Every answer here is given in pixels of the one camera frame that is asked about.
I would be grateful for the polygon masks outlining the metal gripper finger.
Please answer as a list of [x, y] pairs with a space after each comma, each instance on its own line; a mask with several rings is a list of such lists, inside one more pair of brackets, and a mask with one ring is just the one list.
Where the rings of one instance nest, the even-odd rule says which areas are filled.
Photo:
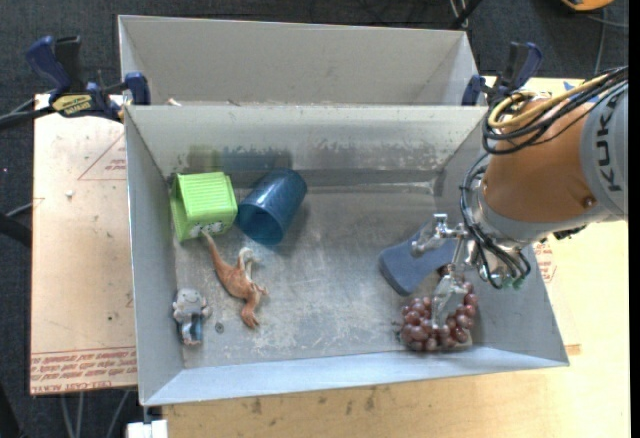
[[450, 228], [447, 224], [446, 213], [436, 213], [426, 222], [410, 240], [410, 253], [420, 257], [429, 251], [435, 251], [444, 246], [457, 244], [469, 238], [467, 229], [462, 223]]
[[445, 325], [448, 316], [463, 302], [468, 293], [464, 274], [450, 263], [442, 266], [440, 280], [432, 295], [432, 319], [436, 325]]

